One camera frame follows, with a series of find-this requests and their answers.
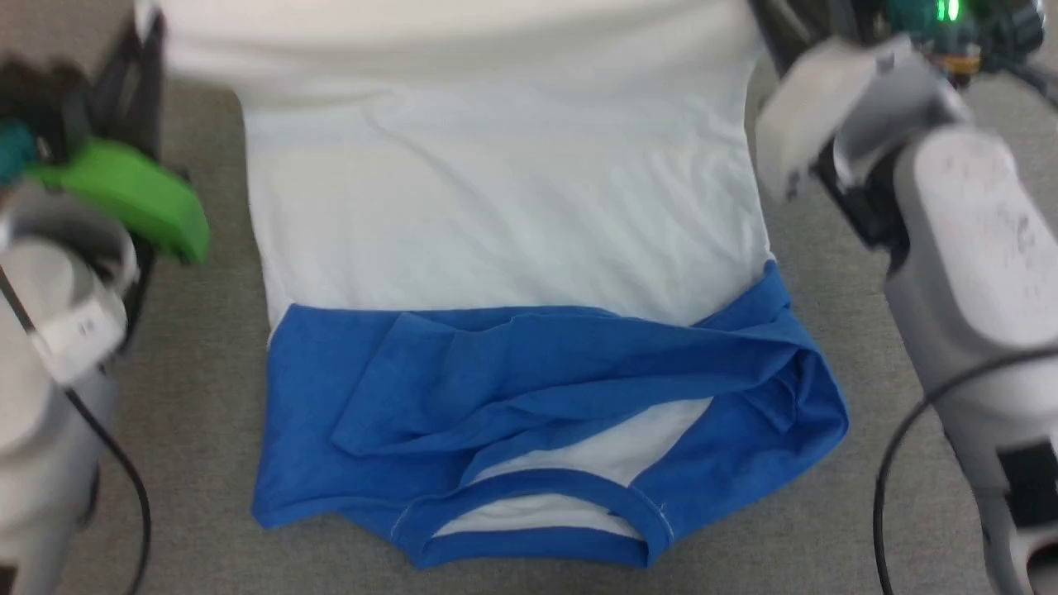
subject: cable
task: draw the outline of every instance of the cable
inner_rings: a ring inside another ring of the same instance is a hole
[[[126,595],[135,595],[140,591],[140,585],[143,583],[143,577],[147,573],[147,563],[150,561],[150,500],[147,498],[147,487],[143,485],[143,479],[140,476],[140,472],[136,470],[135,465],[132,461],[125,454],[122,447],[117,444],[117,440],[107,432],[107,429],[103,427],[102,423],[92,415],[92,412],[85,404],[85,401],[80,400],[77,392],[73,389],[65,389],[67,399],[70,404],[77,410],[77,413],[85,418],[85,422],[88,427],[95,432],[95,435],[99,437],[103,445],[107,447],[107,450],[114,455],[117,459],[117,464],[122,466],[125,474],[128,475],[129,481],[132,482],[132,488],[135,489],[136,498],[140,500],[140,519],[142,521],[142,534],[140,536],[140,559],[136,562],[135,575],[132,577],[132,582],[129,583],[129,588],[125,591]]]
[[[893,585],[889,580],[889,565],[886,563],[886,537],[882,526],[886,509],[886,484],[889,481],[889,473],[892,470],[893,462],[896,459],[896,451],[907,437],[908,431],[915,421],[922,417],[923,413],[936,404],[941,399],[950,395],[955,389],[972,382],[987,374],[998,372],[1006,367],[1022,365],[1033,361],[1058,357],[1058,347],[1046,347],[1042,349],[1030,349],[1020,351],[1011,356],[997,359],[968,369],[951,380],[941,384],[933,391],[927,393],[920,401],[905,416],[900,425],[896,427],[893,436],[886,446],[886,453],[881,457],[881,465],[878,467],[878,479],[874,485],[874,509],[872,528],[874,533],[874,561],[878,569],[878,582],[881,584],[883,595],[893,595]]]

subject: black cable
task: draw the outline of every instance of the black cable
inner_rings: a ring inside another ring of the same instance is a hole
[[[21,324],[22,329],[29,335],[34,330],[33,320],[30,318],[25,306],[22,301],[19,300],[18,294],[15,293],[15,289],[11,285],[11,280],[7,278],[7,274],[4,272],[3,267],[0,267],[0,295],[2,295],[7,305],[11,306],[12,311],[15,312],[15,318],[18,319],[19,324]],[[147,573],[147,563],[150,559],[150,499],[147,498],[147,487],[143,485],[143,479],[140,476],[140,471],[136,470],[135,465],[132,459],[125,454],[121,445],[117,440],[110,435],[110,432],[99,423],[99,420],[95,418],[92,411],[88,409],[85,401],[80,400],[80,396],[77,392],[69,386],[62,387],[62,393],[66,395],[67,400],[73,405],[77,413],[80,414],[88,427],[98,436],[99,440],[103,443],[107,450],[114,455],[117,459],[118,465],[128,475],[129,481],[132,483],[132,488],[135,489],[136,498],[140,501],[140,520],[142,523],[142,533],[140,535],[140,559],[136,561],[135,575],[132,577],[132,582],[129,583],[129,588],[125,591],[126,595],[135,595],[140,591],[140,585],[143,583],[143,577]]]
[[[881,584],[883,595],[893,595],[893,585],[889,580],[889,565],[886,563],[886,537],[882,526],[886,509],[886,483],[889,481],[889,473],[896,458],[896,451],[904,443],[904,438],[907,437],[908,431],[922,417],[923,413],[936,404],[941,399],[950,395],[959,386],[978,380],[986,374],[991,374],[1006,367],[1055,357],[1058,357],[1058,347],[1030,349],[968,369],[927,393],[918,401],[918,404],[900,421],[900,425],[896,427],[893,437],[889,439],[889,445],[886,447],[886,454],[881,457],[881,465],[878,467],[878,479],[874,485],[874,515],[872,523],[874,531],[874,561],[878,569],[878,582]]]
[[[132,461],[125,454],[122,447],[117,444],[117,440],[107,432],[107,429],[103,427],[102,423],[92,415],[92,412],[85,404],[85,401],[80,400],[76,391],[73,389],[65,389],[63,393],[70,404],[77,410],[77,413],[85,418],[85,422],[88,427],[95,432],[95,435],[99,437],[103,445],[107,447],[107,450],[114,455],[117,459],[117,464],[122,466],[125,474],[128,475],[129,481],[132,482],[132,488],[135,489],[136,498],[140,500],[140,518],[142,521],[142,534],[140,536],[140,559],[136,562],[135,575],[132,577],[132,582],[129,583],[129,588],[125,591],[126,595],[135,595],[140,591],[140,585],[143,583],[143,577],[147,573],[147,563],[150,559],[150,500],[147,498],[147,487],[143,485],[143,479],[140,476],[140,472],[136,470],[135,465]]]

